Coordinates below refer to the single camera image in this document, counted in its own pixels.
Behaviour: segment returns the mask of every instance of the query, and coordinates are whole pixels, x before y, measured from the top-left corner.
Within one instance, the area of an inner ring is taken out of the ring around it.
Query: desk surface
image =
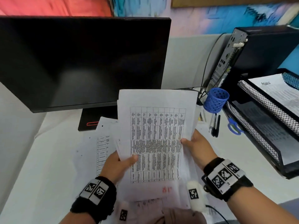
[[[47,113],[0,215],[0,224],[53,224],[69,211],[77,190],[72,184],[76,177],[72,155],[82,138],[92,133],[77,131],[81,112]],[[228,130],[224,113],[219,114],[219,137],[213,139],[219,155],[240,166],[255,187],[275,203],[299,198],[299,177],[287,180],[280,176],[244,134],[237,136]]]

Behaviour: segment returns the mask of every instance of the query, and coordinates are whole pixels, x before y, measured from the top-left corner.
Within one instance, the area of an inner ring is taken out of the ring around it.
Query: forearm
[[[255,187],[241,187],[227,202],[241,224],[299,224],[299,220]]]
[[[69,212],[59,224],[95,224],[95,221],[88,213]]]

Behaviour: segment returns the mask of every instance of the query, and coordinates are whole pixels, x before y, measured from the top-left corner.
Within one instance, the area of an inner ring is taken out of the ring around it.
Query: blue scissors handle
[[[229,118],[228,122],[229,122],[229,124],[227,125],[227,127],[235,135],[241,135],[241,133],[244,132],[243,130],[240,129],[240,127],[238,126],[238,124],[232,118]]]

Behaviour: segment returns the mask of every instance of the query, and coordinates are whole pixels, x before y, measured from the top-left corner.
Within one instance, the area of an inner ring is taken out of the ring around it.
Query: monitor screen
[[[32,112],[160,89],[170,18],[0,17],[0,81]]]

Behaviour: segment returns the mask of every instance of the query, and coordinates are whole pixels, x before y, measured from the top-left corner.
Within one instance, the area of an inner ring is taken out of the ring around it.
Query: blue mesh cup
[[[227,91],[220,88],[210,89],[204,102],[204,109],[210,113],[218,113],[229,98]]]

